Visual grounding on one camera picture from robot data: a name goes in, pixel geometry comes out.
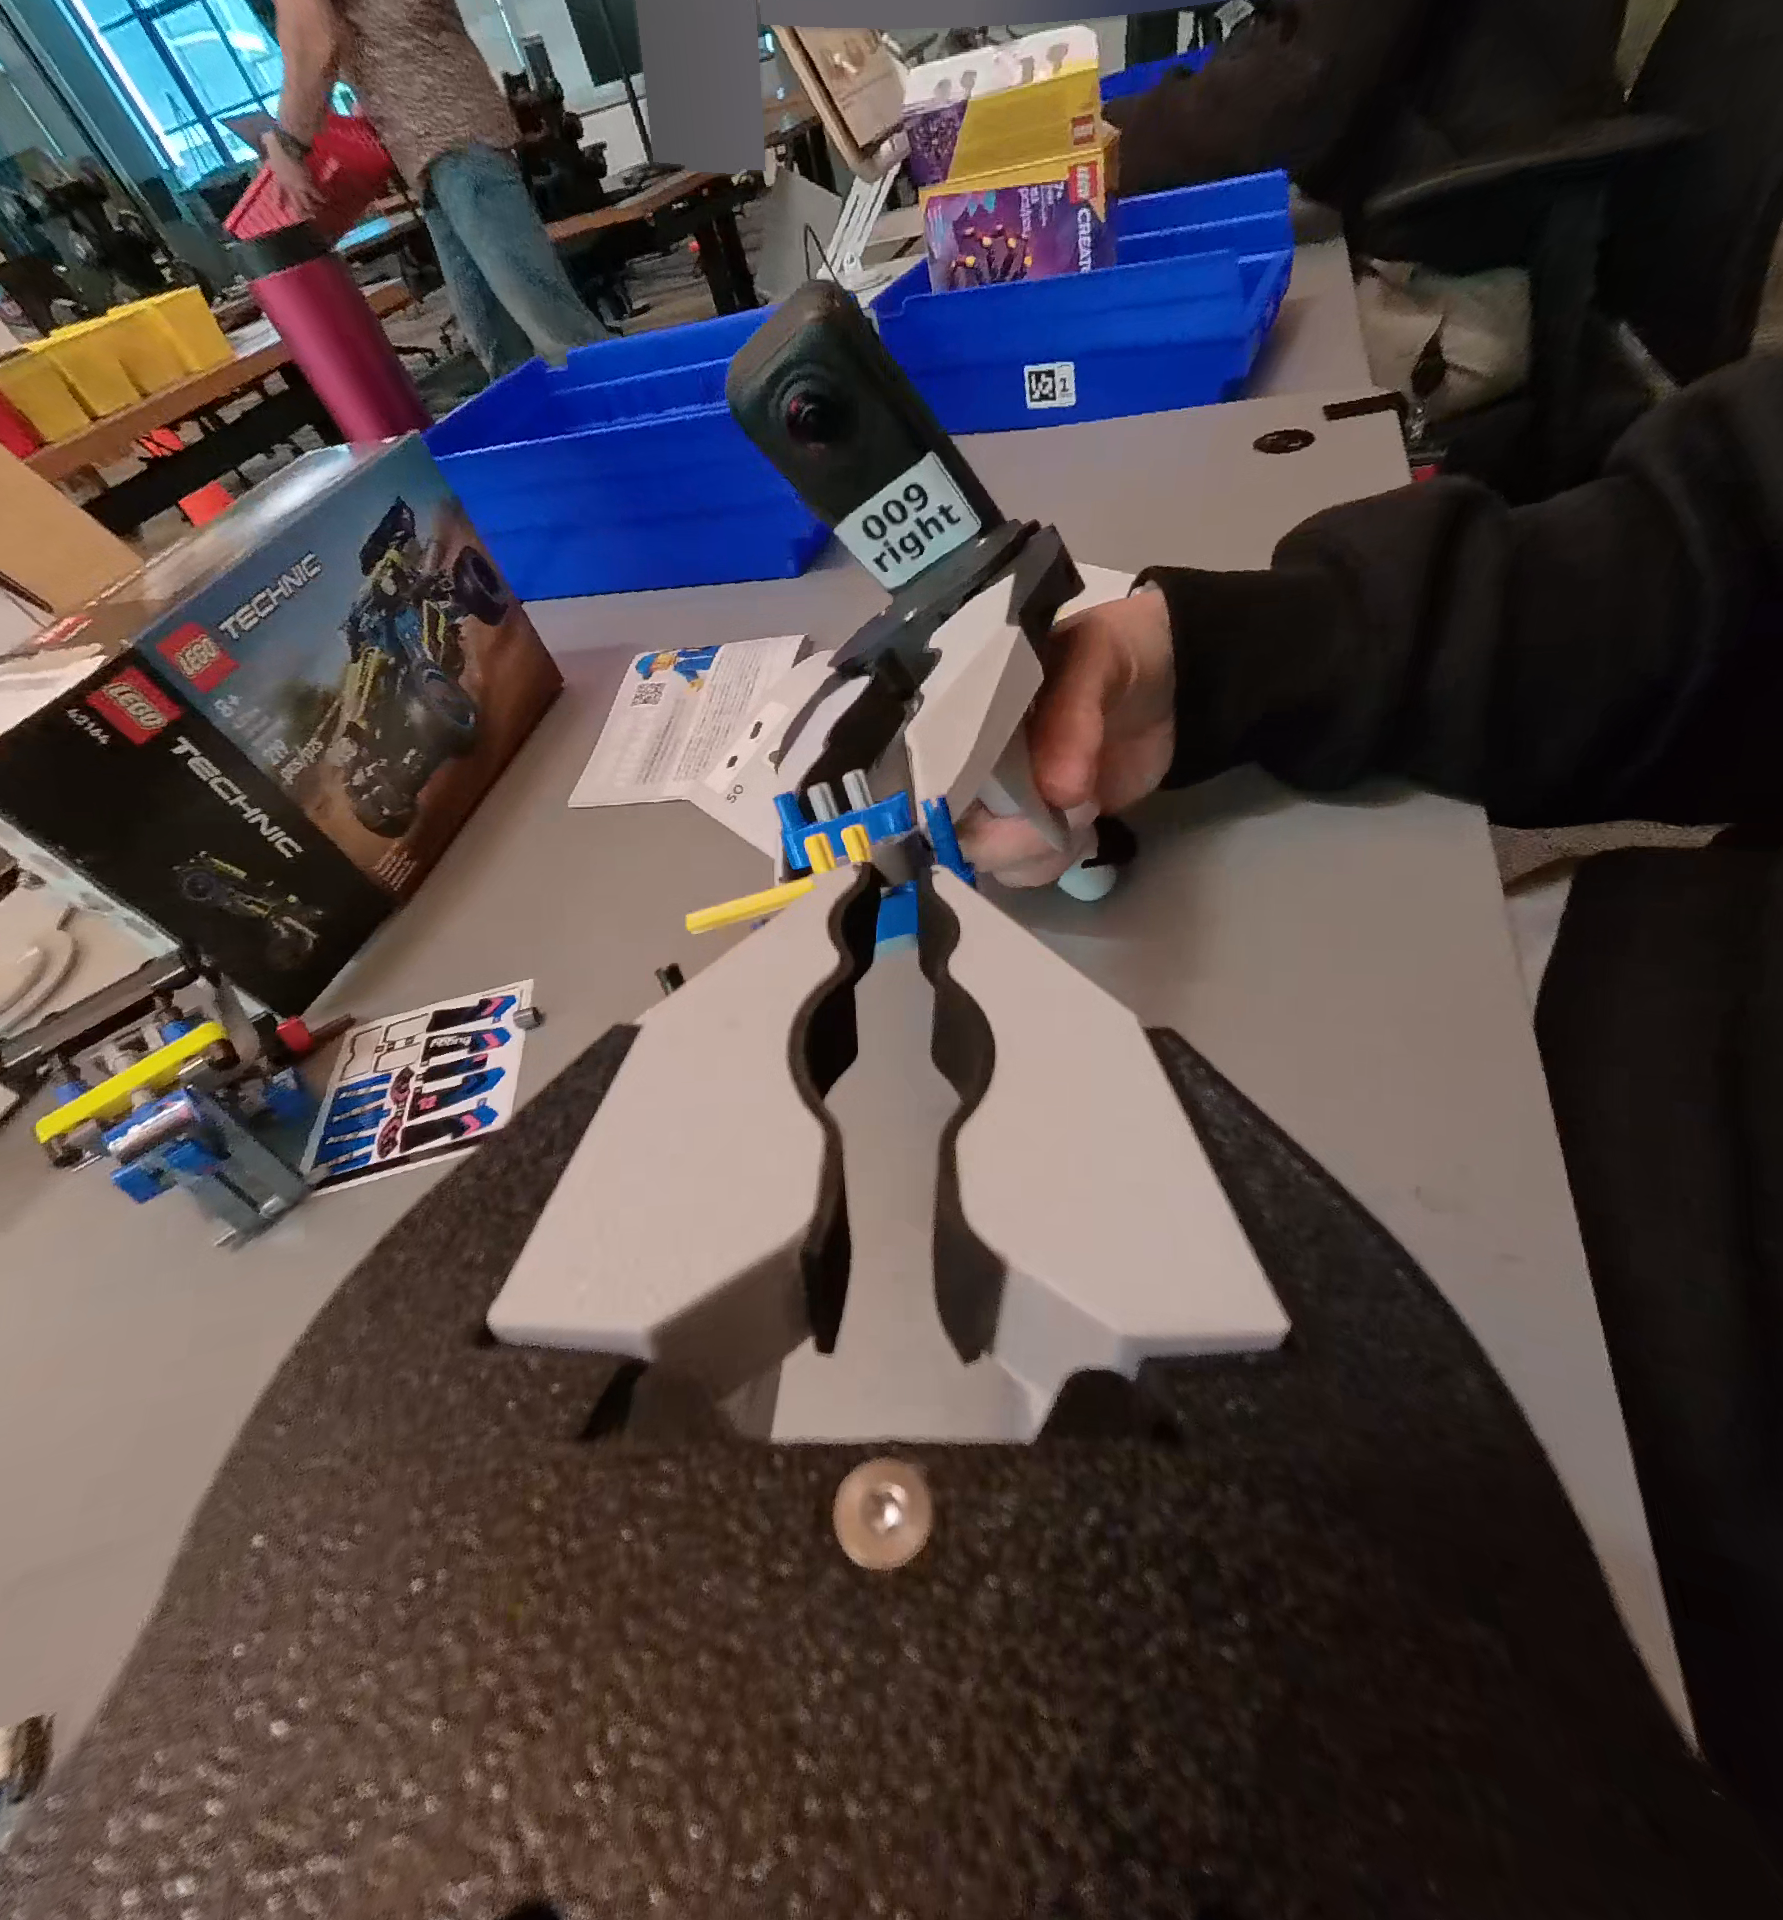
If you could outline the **blue plastic bin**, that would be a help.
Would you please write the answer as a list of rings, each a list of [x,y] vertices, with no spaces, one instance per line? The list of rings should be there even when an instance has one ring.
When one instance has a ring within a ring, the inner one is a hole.
[[[727,408],[768,309],[533,360],[427,432],[523,602],[802,575],[831,535]]]
[[[959,292],[932,292],[914,268],[875,298],[873,315],[945,432],[1003,435],[1237,397],[1291,276],[1291,248]]]
[[[1188,255],[1258,257],[1292,251],[1291,194],[1286,174],[1251,174],[1167,194],[1121,197],[1114,207],[1114,264],[1132,268]]]

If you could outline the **purple toy set box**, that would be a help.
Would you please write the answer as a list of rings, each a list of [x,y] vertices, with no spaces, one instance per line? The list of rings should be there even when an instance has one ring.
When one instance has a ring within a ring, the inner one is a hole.
[[[1118,264],[1118,137],[920,191],[927,292],[1095,276]]]

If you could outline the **blue toy brick engine assembly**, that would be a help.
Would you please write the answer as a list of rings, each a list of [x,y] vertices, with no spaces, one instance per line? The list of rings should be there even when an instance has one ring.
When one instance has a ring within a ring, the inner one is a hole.
[[[688,934],[759,926],[802,900],[811,880],[875,862],[882,880],[875,945],[900,951],[914,948],[920,938],[920,875],[936,867],[978,886],[939,799],[916,802],[904,789],[875,797],[865,775],[847,775],[841,789],[813,786],[811,799],[777,795],[773,813],[783,880],[759,893],[688,910],[682,923]]]

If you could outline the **white paper tag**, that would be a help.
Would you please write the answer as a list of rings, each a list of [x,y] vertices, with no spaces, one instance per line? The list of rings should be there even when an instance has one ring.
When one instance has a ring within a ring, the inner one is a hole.
[[[682,789],[682,799],[768,858],[778,858],[777,799],[794,795],[830,744],[835,710],[787,710],[764,702],[727,738],[711,764]]]

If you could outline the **sticker sheet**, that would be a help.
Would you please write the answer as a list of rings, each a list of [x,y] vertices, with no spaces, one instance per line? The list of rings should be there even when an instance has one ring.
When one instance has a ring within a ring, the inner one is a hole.
[[[520,1004],[536,1007],[532,982],[351,1027],[306,1141],[309,1188],[336,1193],[444,1164],[500,1134],[533,1033],[511,1026]]]

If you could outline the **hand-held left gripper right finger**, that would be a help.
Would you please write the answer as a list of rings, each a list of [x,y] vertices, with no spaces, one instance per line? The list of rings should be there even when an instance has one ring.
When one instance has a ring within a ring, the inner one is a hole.
[[[935,1309],[1008,1382],[968,1441],[1031,1441],[1082,1374],[1272,1355],[1291,1316],[1158,1036],[956,875],[920,881],[932,1065],[956,1107],[935,1183]]]

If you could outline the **dark toy set box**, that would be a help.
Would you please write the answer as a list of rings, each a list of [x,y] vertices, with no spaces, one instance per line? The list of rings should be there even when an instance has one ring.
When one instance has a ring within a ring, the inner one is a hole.
[[[306,452],[0,661],[0,850],[301,1015],[564,687],[422,435]]]

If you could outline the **magenta rolled mat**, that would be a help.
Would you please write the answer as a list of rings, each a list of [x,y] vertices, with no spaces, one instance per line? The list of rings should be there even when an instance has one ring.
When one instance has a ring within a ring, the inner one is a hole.
[[[234,257],[262,319],[278,328],[347,445],[396,442],[433,427],[419,389],[345,255],[294,225],[234,246]]]

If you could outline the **yellow toy set box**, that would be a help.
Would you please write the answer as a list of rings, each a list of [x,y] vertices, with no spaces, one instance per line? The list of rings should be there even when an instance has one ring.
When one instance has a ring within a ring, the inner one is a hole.
[[[1098,35],[1054,26],[904,71],[902,133],[916,187],[1066,157],[1105,130]]]

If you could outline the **person's right hand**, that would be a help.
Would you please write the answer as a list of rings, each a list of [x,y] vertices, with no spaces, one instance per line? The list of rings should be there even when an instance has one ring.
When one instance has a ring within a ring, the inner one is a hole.
[[[1161,589],[1072,610],[1038,648],[1021,741],[1035,797],[1067,830],[1145,802],[1175,751],[1175,661]]]

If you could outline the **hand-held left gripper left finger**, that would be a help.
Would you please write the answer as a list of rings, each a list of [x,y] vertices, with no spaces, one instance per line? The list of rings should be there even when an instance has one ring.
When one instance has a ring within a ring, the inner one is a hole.
[[[634,1027],[488,1332],[663,1366],[711,1401],[831,1358],[851,1281],[830,1093],[854,1065],[878,880],[819,875]]]

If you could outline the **red plastic basket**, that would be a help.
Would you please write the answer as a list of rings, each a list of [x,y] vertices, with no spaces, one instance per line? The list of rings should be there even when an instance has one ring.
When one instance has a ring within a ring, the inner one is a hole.
[[[341,244],[351,228],[368,219],[368,211],[395,187],[396,169],[392,156],[366,115],[329,115],[304,157],[304,169],[317,194],[313,211],[301,211],[294,197],[262,163],[247,191],[223,219],[234,244],[258,244],[288,228],[309,228],[323,244]]]

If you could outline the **partly built blue toy chassis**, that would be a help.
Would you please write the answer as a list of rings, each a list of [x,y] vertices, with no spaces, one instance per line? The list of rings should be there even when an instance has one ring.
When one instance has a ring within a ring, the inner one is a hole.
[[[278,1023],[176,948],[0,1036],[0,1090],[37,1104],[56,1170],[100,1169],[139,1206],[183,1193],[234,1246],[309,1193],[314,1104]]]

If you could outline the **white paper leaflet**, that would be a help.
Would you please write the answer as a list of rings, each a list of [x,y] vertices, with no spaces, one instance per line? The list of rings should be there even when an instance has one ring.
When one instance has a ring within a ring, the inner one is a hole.
[[[809,640],[796,633],[637,654],[568,808],[685,799],[805,652]]]

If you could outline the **person's black clothing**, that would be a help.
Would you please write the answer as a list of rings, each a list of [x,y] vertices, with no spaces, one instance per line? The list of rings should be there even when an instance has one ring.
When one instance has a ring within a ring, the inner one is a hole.
[[[1699,1738],[1783,1818],[1783,842],[1587,862],[1534,1030]]]

